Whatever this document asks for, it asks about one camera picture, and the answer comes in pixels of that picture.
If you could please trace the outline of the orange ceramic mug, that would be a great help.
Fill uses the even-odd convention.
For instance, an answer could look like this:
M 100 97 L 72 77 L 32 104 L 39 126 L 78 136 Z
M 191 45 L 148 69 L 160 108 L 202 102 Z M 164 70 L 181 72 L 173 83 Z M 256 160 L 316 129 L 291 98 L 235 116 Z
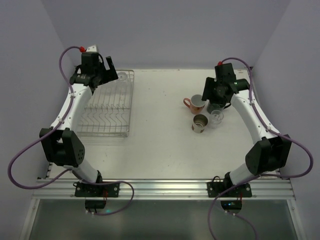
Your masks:
M 193 95 L 191 98 L 184 98 L 183 103 L 194 115 L 199 114 L 206 105 L 206 102 L 202 100 L 202 95 L 200 94 Z

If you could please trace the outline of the dark green ceramic mug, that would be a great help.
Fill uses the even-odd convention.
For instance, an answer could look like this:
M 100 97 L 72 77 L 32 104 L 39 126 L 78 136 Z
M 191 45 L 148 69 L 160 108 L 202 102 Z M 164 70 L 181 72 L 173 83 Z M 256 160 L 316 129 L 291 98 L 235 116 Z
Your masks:
M 231 103 L 226 102 L 225 100 L 220 101 L 209 101 L 207 105 L 207 112 L 211 114 L 213 111 L 223 111 L 231 106 Z

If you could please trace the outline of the clear faceted glass cup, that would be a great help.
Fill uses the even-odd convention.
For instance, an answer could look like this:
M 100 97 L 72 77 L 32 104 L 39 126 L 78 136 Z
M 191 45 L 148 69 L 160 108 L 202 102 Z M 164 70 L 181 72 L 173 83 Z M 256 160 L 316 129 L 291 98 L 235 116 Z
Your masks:
M 212 129 L 216 128 L 224 119 L 224 114 L 221 110 L 213 110 L 209 116 L 208 126 Z

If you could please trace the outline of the metal tin cup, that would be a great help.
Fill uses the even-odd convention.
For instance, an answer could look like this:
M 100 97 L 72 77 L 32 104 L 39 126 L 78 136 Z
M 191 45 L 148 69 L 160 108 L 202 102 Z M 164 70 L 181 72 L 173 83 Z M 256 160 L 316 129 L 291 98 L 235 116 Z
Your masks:
M 208 125 L 208 118 L 203 114 L 197 114 L 192 120 L 191 129 L 197 134 L 201 134 Z

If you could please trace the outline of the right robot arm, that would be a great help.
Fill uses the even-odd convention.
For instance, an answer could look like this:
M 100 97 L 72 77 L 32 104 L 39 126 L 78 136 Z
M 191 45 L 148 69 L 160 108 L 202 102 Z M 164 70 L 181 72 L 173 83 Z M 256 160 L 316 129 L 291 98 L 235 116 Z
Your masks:
M 278 135 L 279 131 L 268 121 L 250 93 L 249 82 L 236 78 L 231 63 L 219 62 L 215 66 L 215 77 L 206 78 L 202 100 L 209 101 L 209 113 L 222 110 L 227 105 L 233 106 L 248 128 L 253 142 L 253 147 L 245 156 L 245 163 L 225 174 L 219 191 L 286 165 L 291 148 L 288 135 Z

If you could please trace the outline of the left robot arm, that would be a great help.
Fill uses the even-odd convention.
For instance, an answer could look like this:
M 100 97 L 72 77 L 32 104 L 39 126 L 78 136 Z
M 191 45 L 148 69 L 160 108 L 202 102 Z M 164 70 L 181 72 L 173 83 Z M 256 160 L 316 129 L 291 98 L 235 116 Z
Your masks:
M 101 174 L 85 158 L 85 147 L 77 136 L 78 124 L 95 90 L 117 79 L 110 56 L 102 59 L 97 50 L 86 49 L 69 80 L 71 88 L 57 118 L 39 133 L 47 161 L 70 169 L 84 182 L 98 183 Z

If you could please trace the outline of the clear glass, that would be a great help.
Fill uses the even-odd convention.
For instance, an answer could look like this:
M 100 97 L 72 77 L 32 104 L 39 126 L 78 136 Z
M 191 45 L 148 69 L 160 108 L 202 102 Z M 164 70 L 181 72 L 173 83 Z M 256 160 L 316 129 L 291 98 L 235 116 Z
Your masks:
M 116 80 L 118 85 L 127 85 L 130 82 L 130 78 L 128 74 L 124 71 L 120 71 L 117 73 L 118 79 Z

